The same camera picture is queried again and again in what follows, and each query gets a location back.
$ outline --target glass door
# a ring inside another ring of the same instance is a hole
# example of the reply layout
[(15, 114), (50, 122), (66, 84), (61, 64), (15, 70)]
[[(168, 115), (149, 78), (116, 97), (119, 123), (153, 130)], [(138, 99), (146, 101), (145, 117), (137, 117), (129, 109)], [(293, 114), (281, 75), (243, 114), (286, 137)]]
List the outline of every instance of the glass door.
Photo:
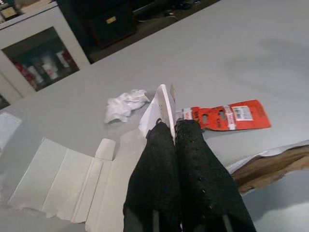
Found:
[(0, 110), (9, 106), (10, 104), (0, 95)]
[(36, 91), (79, 70), (53, 27), (2, 51)]

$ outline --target white cabinet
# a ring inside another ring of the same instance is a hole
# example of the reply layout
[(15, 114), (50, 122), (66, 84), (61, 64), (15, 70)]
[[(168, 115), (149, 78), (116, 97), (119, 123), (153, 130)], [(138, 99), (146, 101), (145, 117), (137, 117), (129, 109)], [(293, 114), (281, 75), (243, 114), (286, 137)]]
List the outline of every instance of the white cabinet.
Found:
[(88, 65), (56, 2), (0, 24), (0, 94), (9, 103)]

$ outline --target orange packaging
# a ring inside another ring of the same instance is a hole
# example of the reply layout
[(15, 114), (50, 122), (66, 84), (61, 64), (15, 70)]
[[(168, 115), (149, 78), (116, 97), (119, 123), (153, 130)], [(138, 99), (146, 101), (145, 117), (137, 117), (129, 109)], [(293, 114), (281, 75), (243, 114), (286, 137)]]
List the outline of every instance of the orange packaging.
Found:
[(233, 131), (269, 128), (271, 124), (258, 100), (215, 108), (192, 107), (176, 112), (176, 119), (194, 119), (202, 129)]

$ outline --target white tissue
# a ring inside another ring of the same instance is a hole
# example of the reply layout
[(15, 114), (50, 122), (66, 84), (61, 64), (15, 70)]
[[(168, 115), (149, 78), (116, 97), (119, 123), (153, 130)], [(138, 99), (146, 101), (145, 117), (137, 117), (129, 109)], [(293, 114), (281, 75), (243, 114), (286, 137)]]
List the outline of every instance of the white tissue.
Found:
[(139, 109), (149, 102), (145, 93), (146, 91), (143, 89), (134, 89), (129, 93), (121, 94), (118, 98), (109, 98), (104, 122), (109, 123), (115, 119), (127, 122), (133, 110)]

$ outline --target floor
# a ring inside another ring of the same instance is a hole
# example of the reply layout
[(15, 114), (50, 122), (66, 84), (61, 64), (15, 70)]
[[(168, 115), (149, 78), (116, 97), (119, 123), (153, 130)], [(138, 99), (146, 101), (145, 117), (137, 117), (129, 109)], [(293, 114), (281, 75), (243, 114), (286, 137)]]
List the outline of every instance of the floor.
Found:
[(94, 48), (90, 53), (89, 57), (91, 62), (97, 62), (163, 28), (168, 27), (169, 25), (182, 20), (216, 2), (219, 0), (202, 0), (200, 3), (196, 3), (190, 10), (183, 11), (173, 11), (174, 16), (164, 17), (164, 12), (158, 12), (156, 15), (151, 16), (147, 19), (137, 18), (137, 32), (121, 41), (118, 41), (109, 47), (100, 49), (98, 47)]

